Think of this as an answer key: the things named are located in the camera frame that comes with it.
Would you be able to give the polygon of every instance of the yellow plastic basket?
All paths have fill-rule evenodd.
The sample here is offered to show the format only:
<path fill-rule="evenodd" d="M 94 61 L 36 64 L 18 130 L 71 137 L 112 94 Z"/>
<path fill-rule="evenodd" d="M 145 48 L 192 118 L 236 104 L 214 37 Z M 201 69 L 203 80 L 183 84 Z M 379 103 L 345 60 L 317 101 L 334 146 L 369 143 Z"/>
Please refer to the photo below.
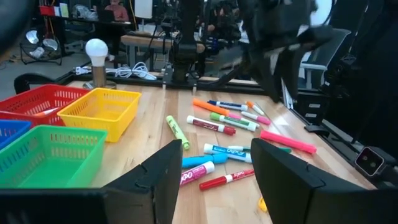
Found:
<path fill-rule="evenodd" d="M 141 93 L 96 88 L 58 116 L 68 127 L 107 130 L 107 142 L 117 142 L 137 113 Z"/>

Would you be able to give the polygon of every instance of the red marker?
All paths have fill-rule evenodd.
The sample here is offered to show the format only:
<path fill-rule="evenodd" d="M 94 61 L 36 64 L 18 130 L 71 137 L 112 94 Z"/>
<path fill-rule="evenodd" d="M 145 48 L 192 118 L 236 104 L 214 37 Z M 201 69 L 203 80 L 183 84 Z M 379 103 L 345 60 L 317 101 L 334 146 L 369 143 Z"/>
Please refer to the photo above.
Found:
<path fill-rule="evenodd" d="M 254 175 L 254 169 L 244 170 L 241 172 L 236 172 L 234 174 L 228 174 L 228 175 L 218 177 L 213 180 L 206 181 L 204 183 L 201 183 L 199 185 L 199 188 L 200 188 L 200 190 L 207 190 L 212 187 L 218 187 L 218 186 L 227 184 L 227 183 L 235 181 L 235 180 L 240 180 L 245 177 L 250 177 L 251 175 Z"/>
<path fill-rule="evenodd" d="M 228 134 L 228 135 L 233 135 L 233 134 L 236 133 L 236 130 L 234 128 L 232 128 L 232 127 L 225 126 L 225 125 L 222 125 L 222 124 L 216 124 L 216 123 L 213 123 L 211 121 L 206 121 L 204 119 L 196 118 L 194 116 L 188 116 L 187 117 L 187 122 L 190 123 L 190 124 L 194 124 L 196 126 L 199 126 L 199 127 L 203 127 L 203 128 L 214 130 L 214 131 L 218 131 L 218 132 L 225 133 L 225 134 Z"/>

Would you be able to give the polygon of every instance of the blue plastic basket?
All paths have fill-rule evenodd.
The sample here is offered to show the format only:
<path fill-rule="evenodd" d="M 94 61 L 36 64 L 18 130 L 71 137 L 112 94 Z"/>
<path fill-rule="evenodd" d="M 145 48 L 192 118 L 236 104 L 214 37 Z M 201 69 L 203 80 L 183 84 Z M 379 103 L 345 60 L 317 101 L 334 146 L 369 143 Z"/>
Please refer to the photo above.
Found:
<path fill-rule="evenodd" d="M 30 121 L 0 119 L 0 150 L 29 131 Z"/>

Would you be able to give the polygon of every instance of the green plastic basket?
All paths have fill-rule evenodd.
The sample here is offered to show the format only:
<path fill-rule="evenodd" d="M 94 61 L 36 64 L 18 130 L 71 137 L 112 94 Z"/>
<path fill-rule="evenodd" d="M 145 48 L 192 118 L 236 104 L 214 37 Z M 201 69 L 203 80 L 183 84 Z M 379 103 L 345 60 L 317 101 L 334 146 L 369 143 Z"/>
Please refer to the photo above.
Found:
<path fill-rule="evenodd" d="M 107 132 L 40 125 L 0 151 L 0 188 L 89 187 Z"/>

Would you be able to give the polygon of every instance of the white cable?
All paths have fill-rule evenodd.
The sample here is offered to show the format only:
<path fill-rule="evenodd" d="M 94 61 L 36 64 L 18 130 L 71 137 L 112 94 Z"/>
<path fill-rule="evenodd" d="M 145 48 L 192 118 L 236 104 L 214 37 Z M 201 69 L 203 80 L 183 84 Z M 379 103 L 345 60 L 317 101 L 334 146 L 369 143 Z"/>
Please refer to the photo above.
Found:
<path fill-rule="evenodd" d="M 76 67 L 76 75 L 87 74 L 91 72 L 90 66 Z M 106 73 L 114 73 L 115 77 L 129 78 L 131 75 L 137 75 L 140 78 L 146 80 L 156 80 L 156 76 L 149 73 L 148 68 L 144 62 L 138 62 L 133 68 L 129 68 L 127 65 L 123 65 L 120 68 L 106 68 Z"/>

